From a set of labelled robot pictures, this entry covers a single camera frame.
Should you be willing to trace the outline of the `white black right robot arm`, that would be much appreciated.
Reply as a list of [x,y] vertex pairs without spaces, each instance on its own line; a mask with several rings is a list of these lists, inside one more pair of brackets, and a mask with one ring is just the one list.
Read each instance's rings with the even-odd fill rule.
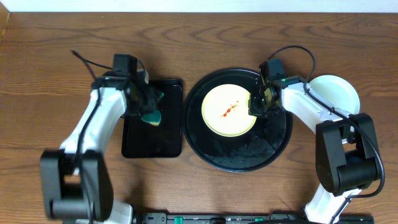
[[320,185],[304,208],[312,223],[337,223],[355,198],[371,198],[384,188],[386,172],[372,118],[334,105],[354,89],[322,94],[300,76],[268,76],[249,92],[249,114],[270,117],[289,112],[315,133],[315,167]]

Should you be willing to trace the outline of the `mint plate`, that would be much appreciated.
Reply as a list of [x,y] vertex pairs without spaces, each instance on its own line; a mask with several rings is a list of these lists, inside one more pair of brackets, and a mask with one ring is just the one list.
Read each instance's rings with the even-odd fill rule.
[[311,88],[322,98],[338,108],[358,114],[360,99],[354,87],[336,75],[321,75],[310,82]]

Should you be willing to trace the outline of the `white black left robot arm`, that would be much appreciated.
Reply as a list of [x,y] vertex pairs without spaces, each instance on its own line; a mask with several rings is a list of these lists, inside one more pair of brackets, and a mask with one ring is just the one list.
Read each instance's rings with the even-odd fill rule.
[[118,120],[140,117],[157,126],[164,93],[140,72],[106,72],[91,84],[89,104],[57,151],[40,157],[44,209],[67,223],[132,223],[132,205],[114,199],[104,154]]

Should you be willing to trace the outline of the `yellow plate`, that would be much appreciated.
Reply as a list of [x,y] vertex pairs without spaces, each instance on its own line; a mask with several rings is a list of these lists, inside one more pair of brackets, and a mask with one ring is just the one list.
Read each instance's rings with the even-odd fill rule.
[[211,89],[203,99],[201,115],[214,133],[236,137],[248,132],[257,118],[249,114],[250,92],[233,84]]

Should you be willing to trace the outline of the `green yellow sponge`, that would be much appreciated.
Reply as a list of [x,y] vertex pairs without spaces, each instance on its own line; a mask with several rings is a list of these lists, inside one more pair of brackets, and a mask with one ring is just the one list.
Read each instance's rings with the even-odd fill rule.
[[150,88],[146,93],[146,99],[140,110],[141,120],[153,126],[158,126],[162,120],[159,110],[159,102],[164,97],[164,93]]

